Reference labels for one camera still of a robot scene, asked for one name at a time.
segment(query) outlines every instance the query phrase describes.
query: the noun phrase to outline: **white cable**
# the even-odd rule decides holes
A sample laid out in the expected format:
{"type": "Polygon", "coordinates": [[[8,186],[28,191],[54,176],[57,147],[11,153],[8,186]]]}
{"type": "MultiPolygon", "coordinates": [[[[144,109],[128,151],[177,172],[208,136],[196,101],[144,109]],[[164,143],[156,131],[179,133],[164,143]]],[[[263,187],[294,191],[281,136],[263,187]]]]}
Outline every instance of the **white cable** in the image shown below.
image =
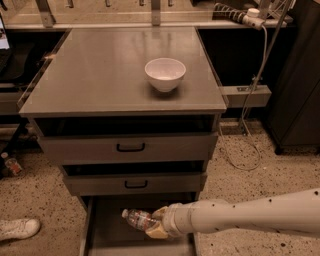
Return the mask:
{"type": "MultiPolygon", "coordinates": [[[[261,66],[260,66],[260,69],[259,69],[259,72],[258,74],[261,74],[262,73],[262,69],[264,68],[265,66],[265,62],[266,62],[266,51],[267,51],[267,43],[268,43],[268,32],[267,32],[267,29],[265,28],[265,26],[262,26],[263,28],[263,31],[264,31],[264,48],[263,48],[263,57],[262,57],[262,62],[261,62],[261,66]]],[[[261,153],[260,153],[260,150],[258,149],[258,147],[254,144],[254,141],[252,139],[252,135],[248,129],[248,126],[247,124],[245,123],[245,115],[247,114],[247,111],[248,111],[248,107],[247,107],[247,103],[248,103],[248,100],[250,98],[250,96],[252,95],[252,93],[254,92],[255,88],[256,88],[256,85],[258,84],[260,80],[260,75],[259,77],[255,77],[254,81],[253,81],[253,84],[252,86],[250,87],[251,90],[249,92],[249,94],[247,95],[245,101],[244,101],[244,104],[243,104],[243,108],[242,108],[242,113],[241,113],[241,123],[242,125],[244,126],[247,134],[248,134],[248,137],[250,137],[250,141],[251,141],[251,145],[253,146],[253,148],[255,149],[255,151],[257,152],[258,154],[258,161],[257,163],[255,163],[253,166],[251,167],[240,167],[239,165],[235,164],[231,155],[229,154],[229,151],[228,151],[228,148],[227,148],[227,145],[226,145],[226,142],[225,142],[225,139],[224,139],[224,135],[222,133],[222,129],[221,129],[221,126],[220,126],[220,123],[218,124],[218,128],[219,128],[219,132],[220,132],[220,135],[221,135],[221,138],[222,138],[222,142],[224,144],[224,147],[225,147],[225,150],[226,150],[226,153],[227,153],[227,157],[228,157],[228,160],[230,162],[230,164],[232,166],[234,166],[235,168],[239,169],[239,170],[243,170],[243,171],[252,171],[256,168],[258,168],[261,164],[261,153]]]]}

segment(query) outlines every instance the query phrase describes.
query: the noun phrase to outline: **shoe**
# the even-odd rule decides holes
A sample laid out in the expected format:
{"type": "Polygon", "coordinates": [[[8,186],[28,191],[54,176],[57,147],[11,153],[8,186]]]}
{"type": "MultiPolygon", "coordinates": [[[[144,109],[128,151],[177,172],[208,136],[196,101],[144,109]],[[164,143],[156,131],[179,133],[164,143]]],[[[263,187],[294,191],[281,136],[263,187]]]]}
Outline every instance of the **shoe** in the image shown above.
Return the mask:
{"type": "Polygon", "coordinates": [[[0,241],[6,239],[26,239],[40,230],[37,219],[0,220],[0,241]]]}

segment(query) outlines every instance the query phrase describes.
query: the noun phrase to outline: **black cabinet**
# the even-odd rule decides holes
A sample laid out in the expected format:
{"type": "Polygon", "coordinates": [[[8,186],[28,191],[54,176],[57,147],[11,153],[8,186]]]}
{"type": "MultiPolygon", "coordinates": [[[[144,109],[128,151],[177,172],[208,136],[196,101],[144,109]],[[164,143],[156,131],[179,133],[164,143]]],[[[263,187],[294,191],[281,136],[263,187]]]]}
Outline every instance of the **black cabinet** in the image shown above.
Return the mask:
{"type": "Polygon", "coordinates": [[[320,5],[306,0],[295,9],[297,39],[266,115],[276,153],[287,147],[320,147],[320,5]]]}

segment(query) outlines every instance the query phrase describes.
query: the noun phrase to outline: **open drawer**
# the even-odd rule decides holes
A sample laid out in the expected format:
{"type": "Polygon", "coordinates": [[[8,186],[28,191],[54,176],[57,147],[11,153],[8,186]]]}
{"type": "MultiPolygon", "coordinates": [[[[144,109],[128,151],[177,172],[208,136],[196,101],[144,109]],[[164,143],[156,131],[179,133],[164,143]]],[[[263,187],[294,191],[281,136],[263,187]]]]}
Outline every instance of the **open drawer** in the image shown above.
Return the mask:
{"type": "Polygon", "coordinates": [[[91,197],[87,221],[81,240],[80,256],[197,256],[194,235],[157,240],[135,230],[121,217],[123,209],[143,209],[153,212],[176,202],[190,202],[191,194],[158,194],[122,197],[91,197]]]}

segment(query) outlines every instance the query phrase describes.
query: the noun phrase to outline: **drawer front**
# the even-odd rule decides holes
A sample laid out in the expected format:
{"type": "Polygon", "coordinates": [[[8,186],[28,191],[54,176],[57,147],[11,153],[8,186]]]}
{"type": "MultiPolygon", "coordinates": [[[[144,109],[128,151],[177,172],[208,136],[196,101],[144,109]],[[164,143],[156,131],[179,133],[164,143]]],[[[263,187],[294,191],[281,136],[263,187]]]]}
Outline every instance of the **drawer front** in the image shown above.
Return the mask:
{"type": "Polygon", "coordinates": [[[172,137],[54,138],[39,144],[58,165],[210,159],[216,134],[172,137]]]}
{"type": "Polygon", "coordinates": [[[206,173],[164,173],[161,175],[99,175],[64,177],[71,195],[129,195],[146,193],[200,192],[206,173]]]}

